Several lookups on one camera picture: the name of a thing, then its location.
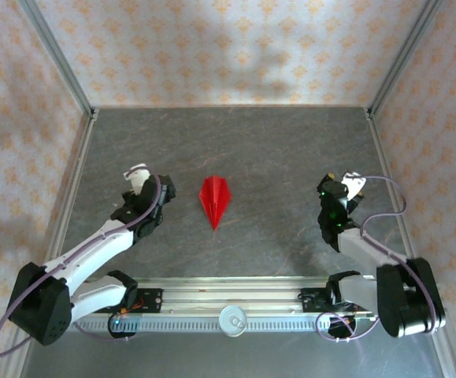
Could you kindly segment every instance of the marble-patterned surface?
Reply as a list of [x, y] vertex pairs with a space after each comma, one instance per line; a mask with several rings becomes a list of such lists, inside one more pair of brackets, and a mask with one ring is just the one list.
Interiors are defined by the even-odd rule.
[[[316, 276], [357, 264], [324, 243], [316, 186], [327, 172], [381, 174], [360, 108], [103, 109], [64, 251], [95, 232], [129, 189], [123, 172], [146, 162], [169, 174], [177, 198], [154, 234], [104, 265], [134, 277]], [[198, 199], [203, 180], [223, 176], [232, 201], [216, 232]], [[382, 181], [366, 184], [362, 221], [391, 210]], [[368, 231], [403, 252], [395, 219]]]

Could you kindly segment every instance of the wire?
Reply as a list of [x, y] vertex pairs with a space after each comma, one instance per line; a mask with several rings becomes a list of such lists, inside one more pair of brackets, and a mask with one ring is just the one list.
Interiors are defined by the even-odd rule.
[[[343, 324], [345, 324], [345, 327], [347, 327], [348, 329], [348, 332], [350, 332], [350, 337], [345, 337], [345, 338], [340, 338], [340, 337], [328, 337], [326, 335], [324, 335], [322, 332], [321, 332], [321, 329], [319, 328], [319, 320], [324, 316], [324, 315], [330, 315], [330, 316], [333, 316], [335, 318], [337, 318], [338, 320], [337, 321], [341, 321]], [[373, 324], [366, 330], [364, 331], [362, 334], [360, 335], [354, 335], [355, 333], [355, 330], [352, 329], [352, 327], [348, 324], [348, 322], [343, 319], [339, 314], [337, 313], [332, 313], [332, 312], [325, 312], [325, 313], [321, 313], [317, 319], [315, 319], [315, 330], [317, 331], [318, 335], [324, 339], [324, 340], [328, 340], [328, 341], [334, 341], [335, 343], [339, 343], [340, 341], [342, 342], [350, 342], [350, 341], [353, 341], [353, 340], [358, 340], [360, 339], [361, 337], [364, 337], [366, 336], [367, 334], [369, 334], [375, 327], [376, 325], [380, 322], [380, 318], [377, 317], [376, 320], [373, 322]]]
[[397, 189], [399, 191], [399, 194], [401, 195], [401, 198], [402, 198], [402, 208], [399, 211], [394, 212], [394, 213], [376, 213], [376, 214], [370, 215], [369, 217], [364, 219], [364, 221], [362, 222], [361, 227], [359, 229], [359, 232], [361, 234], [362, 239], [365, 242], [367, 242], [370, 246], [372, 246], [373, 248], [375, 248], [376, 250], [378, 250], [382, 254], [384, 254], [384, 255], [388, 256], [389, 258], [391, 258], [392, 260], [396, 261], [398, 264], [400, 264], [408, 272], [408, 274], [410, 274], [411, 278], [413, 278], [413, 280], [415, 281], [417, 286], [422, 291], [422, 294], [424, 295], [425, 301], [427, 302], [427, 306], [429, 308], [429, 312], [431, 314], [431, 327], [430, 327], [430, 329], [428, 331], [426, 331], [426, 333], [433, 334], [436, 331], [436, 325], [437, 325], [436, 308], [434, 307], [434, 302], [432, 301], [431, 295], [429, 294], [429, 292], [428, 292], [427, 288], [425, 287], [424, 283], [421, 281], [420, 277], [406, 264], [406, 262], [404, 260], [402, 260], [397, 255], [393, 255], [391, 253], [391, 251], [387, 247], [383, 247], [383, 246], [381, 246], [381, 245], [379, 245], [377, 243], [374, 243], [371, 239], [369, 239], [369, 238], [367, 238], [365, 236], [365, 229], [364, 228], [365, 228], [366, 224], [370, 220], [372, 220], [374, 218], [377, 218], [377, 217], [398, 216], [398, 215], [402, 215], [402, 214], [404, 214], [406, 212], [406, 208], [407, 208], [408, 203], [407, 203], [406, 198], [405, 198], [405, 196], [403, 194], [404, 190], [393, 179], [391, 179], [390, 177], [386, 177], [386, 176], [345, 176], [345, 177], [349, 178], [349, 179], [357, 178], [357, 179], [386, 180], [386, 181], [389, 181], [389, 182], [393, 183], [395, 185], [395, 187], [397, 187]]
[[[25, 291], [23, 291], [17, 298], [16, 300], [7, 308], [5, 313], [2, 315], [2, 318], [0, 319], [0, 332], [2, 331], [2, 328], [4, 326], [4, 323], [10, 318], [14, 310], [24, 301], [25, 298], [27, 298], [42, 282], [47, 280], [48, 278], [52, 277], [54, 274], [59, 272], [61, 269], [65, 269], [66, 265], [68, 265], [71, 261], [73, 261], [75, 258], [77, 258], [79, 255], [81, 255], [85, 250], [99, 242], [100, 240], [105, 240], [107, 237], [110, 237], [111, 235], [117, 234], [118, 232], [121, 232], [125, 229], [133, 227], [135, 224], [138, 224], [140, 221], [145, 219], [156, 207], [158, 204], [159, 198], [161, 197], [161, 181], [159, 180], [159, 176], [155, 173], [152, 173], [149, 168], [147, 168], [145, 165], [139, 165], [137, 167], [134, 167], [130, 171], [125, 173], [125, 176], [128, 177], [130, 174], [139, 171], [139, 170], [146, 170], [148, 171], [152, 177], [156, 180], [156, 194], [154, 195], [154, 199], [152, 203], [149, 206], [149, 209], [145, 211], [144, 214], [142, 214], [140, 217], [134, 219], [128, 224], [124, 224], [118, 228], [114, 228], [113, 230], [110, 230], [106, 234], [98, 235], [94, 237], [93, 239], [89, 240], [86, 244], [82, 245], [76, 252], [74, 252], [70, 257], [66, 258], [62, 263], [58, 264], [56, 267], [52, 268], [49, 272], [45, 273], [43, 276], [41, 276], [38, 280], [36, 280], [32, 285], [30, 285]], [[28, 341], [30, 341], [32, 337], [29, 336], [22, 342], [18, 343], [17, 345], [11, 347], [10, 349], [0, 352], [0, 358], [5, 357], [12, 352], [18, 350], [21, 348], [24, 344], [26, 344]]]

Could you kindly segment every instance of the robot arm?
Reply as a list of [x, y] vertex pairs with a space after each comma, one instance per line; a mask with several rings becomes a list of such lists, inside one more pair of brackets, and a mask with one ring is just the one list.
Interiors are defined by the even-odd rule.
[[[122, 272], [109, 272], [98, 281], [84, 283], [108, 260], [150, 235], [162, 222], [163, 205], [176, 196], [169, 176], [159, 176], [158, 185], [153, 176], [137, 166], [126, 177], [132, 181], [133, 190], [123, 193], [122, 207], [96, 233], [43, 266], [29, 263], [20, 270], [9, 305], [40, 277], [56, 269], [9, 317], [42, 345], [55, 342], [73, 321], [89, 313], [106, 307], [114, 308], [115, 313], [135, 302], [138, 285]], [[154, 209], [139, 220], [156, 195]]]
[[326, 301], [332, 305], [352, 302], [372, 311], [393, 337], [431, 331], [431, 310], [423, 291], [403, 265], [407, 265], [424, 284], [436, 312], [436, 328], [446, 323], [429, 263], [423, 258], [409, 259], [378, 243], [364, 233], [350, 214], [364, 198], [358, 174], [347, 173], [342, 182], [326, 175], [317, 187], [321, 198], [318, 223], [324, 241], [337, 252], [358, 261], [365, 273], [376, 277], [367, 280], [359, 272], [342, 272], [329, 277]]

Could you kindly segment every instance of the red origami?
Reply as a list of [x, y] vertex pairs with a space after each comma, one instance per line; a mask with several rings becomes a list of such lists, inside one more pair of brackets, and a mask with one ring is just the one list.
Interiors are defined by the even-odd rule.
[[207, 177], [199, 192], [199, 199], [215, 231], [231, 200], [231, 192], [226, 179], [219, 176]]

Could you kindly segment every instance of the floral wallpaper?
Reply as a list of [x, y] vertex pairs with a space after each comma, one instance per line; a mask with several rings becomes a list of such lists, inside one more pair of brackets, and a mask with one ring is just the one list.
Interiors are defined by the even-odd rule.
[[425, 0], [38, 0], [94, 106], [368, 106]]
[[456, 0], [441, 5], [376, 122], [456, 326]]
[[82, 117], [17, 1], [0, 0], [0, 316], [20, 267], [44, 259]]

